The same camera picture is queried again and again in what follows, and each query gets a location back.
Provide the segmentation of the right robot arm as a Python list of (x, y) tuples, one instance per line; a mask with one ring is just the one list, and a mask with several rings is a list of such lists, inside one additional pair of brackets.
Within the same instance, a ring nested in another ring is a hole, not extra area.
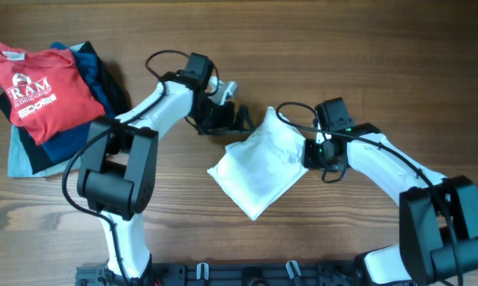
[(357, 125), (341, 98), (311, 108), (314, 139), (303, 165), (367, 176), (399, 208), (399, 243), (361, 254), (356, 279), (365, 285), (429, 285), (478, 269), (478, 191), (466, 176), (449, 178), (397, 149), (370, 123)]

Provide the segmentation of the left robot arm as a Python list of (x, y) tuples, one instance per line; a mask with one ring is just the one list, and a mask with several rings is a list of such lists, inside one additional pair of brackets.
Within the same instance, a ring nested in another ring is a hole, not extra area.
[(109, 259), (79, 267), (77, 285), (153, 285), (152, 254), (145, 242), (143, 212), (154, 190), (159, 140), (180, 119), (200, 135), (251, 133), (246, 106), (231, 102), (234, 82), (219, 79), (207, 56), (187, 55), (185, 68), (159, 76), (155, 91), (116, 118), (99, 117), (75, 159), (81, 162), (77, 192), (83, 212), (99, 218)]

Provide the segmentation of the white t-shirt black print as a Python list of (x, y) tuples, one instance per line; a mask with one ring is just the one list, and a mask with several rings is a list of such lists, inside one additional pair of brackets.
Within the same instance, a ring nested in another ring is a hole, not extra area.
[(244, 141), (226, 153), (207, 173), (253, 221), (308, 171), (303, 167), (304, 136), (283, 123), (275, 108)]

